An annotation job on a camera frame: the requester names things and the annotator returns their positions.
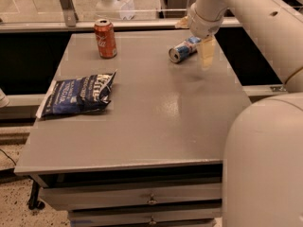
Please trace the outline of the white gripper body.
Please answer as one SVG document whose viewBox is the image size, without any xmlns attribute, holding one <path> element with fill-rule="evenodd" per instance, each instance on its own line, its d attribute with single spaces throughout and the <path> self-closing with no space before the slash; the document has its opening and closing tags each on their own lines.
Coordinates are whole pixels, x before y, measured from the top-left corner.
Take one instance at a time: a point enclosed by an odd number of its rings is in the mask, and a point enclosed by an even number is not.
<svg viewBox="0 0 303 227">
<path fill-rule="evenodd" d="M 214 22 L 202 18 L 197 12 L 196 4 L 192 4 L 187 10 L 187 26 L 191 33 L 200 39 L 216 34 L 222 22 L 223 18 Z"/>
</svg>

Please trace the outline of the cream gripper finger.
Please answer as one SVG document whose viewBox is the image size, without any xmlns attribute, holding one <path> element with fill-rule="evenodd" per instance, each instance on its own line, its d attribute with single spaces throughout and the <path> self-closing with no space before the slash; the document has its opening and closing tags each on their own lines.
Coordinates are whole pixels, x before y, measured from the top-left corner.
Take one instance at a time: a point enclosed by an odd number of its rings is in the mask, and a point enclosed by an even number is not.
<svg viewBox="0 0 303 227">
<path fill-rule="evenodd" d="M 200 64 L 203 70 L 208 69 L 213 62 L 216 40 L 213 36 L 202 39 L 197 45 Z"/>
<path fill-rule="evenodd" d="M 188 18 L 185 16 L 185 17 L 181 18 L 181 19 L 175 24 L 175 27 L 176 27 L 176 28 L 181 28 L 181 29 L 187 29 L 187 28 L 188 28 L 187 21 L 188 21 Z"/>
</svg>

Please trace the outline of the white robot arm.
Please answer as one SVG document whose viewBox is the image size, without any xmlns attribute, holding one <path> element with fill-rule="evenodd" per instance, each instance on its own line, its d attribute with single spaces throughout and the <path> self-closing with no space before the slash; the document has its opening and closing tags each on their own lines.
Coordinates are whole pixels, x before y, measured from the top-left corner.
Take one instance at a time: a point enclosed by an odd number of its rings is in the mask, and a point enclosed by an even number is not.
<svg viewBox="0 0 303 227">
<path fill-rule="evenodd" d="M 223 149 L 222 227 L 303 227 L 303 16 L 283 0 L 196 0 L 187 26 L 210 39 L 231 11 L 280 80 L 232 124 Z"/>
</svg>

